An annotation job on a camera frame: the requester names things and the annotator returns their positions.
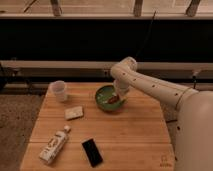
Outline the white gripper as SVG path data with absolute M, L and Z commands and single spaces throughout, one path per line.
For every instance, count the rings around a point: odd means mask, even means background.
M 126 83 L 121 81 L 115 80 L 113 82 L 113 86 L 115 89 L 116 94 L 119 96 L 121 100 L 126 98 L 127 93 L 129 92 L 129 86 Z

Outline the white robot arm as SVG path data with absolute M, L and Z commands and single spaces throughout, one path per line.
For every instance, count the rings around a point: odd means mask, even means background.
M 110 74 L 121 98 L 133 87 L 178 112 L 174 171 L 213 171 L 213 91 L 140 74 L 132 57 L 113 65 Z

